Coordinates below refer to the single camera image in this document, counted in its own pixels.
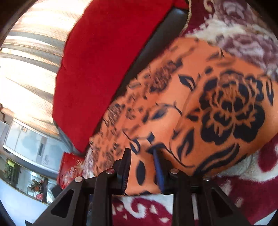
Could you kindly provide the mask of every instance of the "red cushion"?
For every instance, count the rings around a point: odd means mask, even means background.
[[[174,0],[94,0],[70,32],[53,119],[84,152],[130,65]],[[183,0],[179,7],[187,8]]]

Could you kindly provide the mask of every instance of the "orange pillow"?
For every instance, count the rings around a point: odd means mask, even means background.
[[[132,150],[126,193],[159,193],[152,151],[188,175],[216,174],[278,132],[278,85],[207,42],[178,38],[130,82],[90,138],[85,177]]]

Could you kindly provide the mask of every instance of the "metal rivet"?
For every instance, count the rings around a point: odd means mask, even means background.
[[[203,180],[204,180],[204,181],[210,181],[210,177],[204,176],[204,177],[203,177]]]
[[[114,169],[108,169],[108,170],[106,170],[106,173],[107,174],[113,174],[113,173],[115,173],[115,170]]]
[[[178,172],[179,172],[179,170],[176,168],[173,168],[170,170],[170,173],[172,173],[172,174],[177,174]]]
[[[81,182],[83,180],[83,177],[81,177],[81,176],[78,176],[78,177],[76,177],[75,179],[74,179],[74,181],[76,182],[76,183],[79,183],[79,182]]]

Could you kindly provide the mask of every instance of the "red gift bag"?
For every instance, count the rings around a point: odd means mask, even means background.
[[[84,158],[64,153],[57,178],[57,183],[65,189],[77,176],[82,176]]]

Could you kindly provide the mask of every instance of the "white wall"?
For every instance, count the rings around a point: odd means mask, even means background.
[[[17,226],[25,226],[25,220],[34,223],[47,208],[47,205],[20,193],[1,179],[0,199]]]

